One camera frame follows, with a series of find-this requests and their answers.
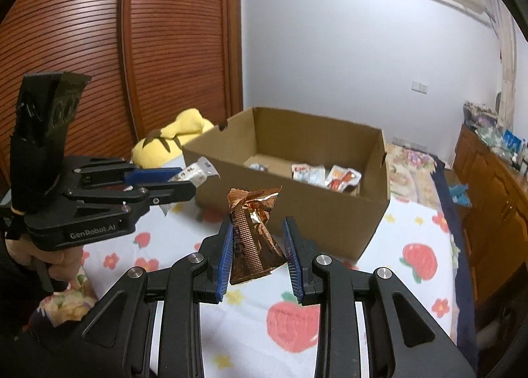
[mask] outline dresser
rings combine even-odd
[[[468,184],[472,210],[462,221],[476,306],[528,259],[528,181],[465,125],[453,164]]]

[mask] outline finger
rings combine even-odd
[[[81,261],[83,255],[82,247],[72,247],[70,249],[63,250],[64,259],[62,260],[61,265],[69,265],[71,263]]]
[[[64,253],[62,251],[42,251],[41,249],[38,249],[35,244],[25,238],[20,238],[17,243],[17,250],[26,256],[25,259],[27,263],[21,263],[22,265],[29,265],[31,262],[31,256],[51,264],[59,264],[64,259]]]
[[[48,269],[49,276],[58,281],[73,280],[79,273],[81,262],[74,262],[69,265],[53,265]]]

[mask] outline brown snack wrapper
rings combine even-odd
[[[286,257],[266,229],[280,191],[278,188],[255,192],[231,189],[229,192],[234,248],[232,285],[268,275],[286,263]]]

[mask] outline yellow plush toy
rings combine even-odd
[[[163,129],[156,129],[132,149],[132,162],[144,169],[160,168],[180,156],[182,146],[213,128],[196,108],[181,112]]]

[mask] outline wooden slat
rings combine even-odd
[[[132,0],[134,74],[147,131],[198,108],[214,122],[228,115],[223,0]]]
[[[0,169],[6,176],[24,73],[66,69],[92,75],[66,152],[129,157],[135,138],[117,57],[117,1],[17,0],[0,24]]]

